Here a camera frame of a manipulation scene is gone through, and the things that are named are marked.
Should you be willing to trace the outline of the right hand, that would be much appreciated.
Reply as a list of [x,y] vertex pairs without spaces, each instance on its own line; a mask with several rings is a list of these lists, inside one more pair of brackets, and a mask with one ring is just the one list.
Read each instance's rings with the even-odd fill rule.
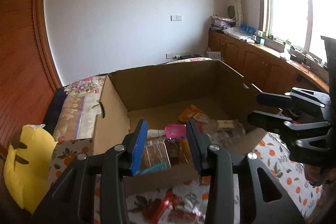
[[304,167],[305,178],[312,186],[320,186],[325,181],[326,171],[324,168],[306,164]]

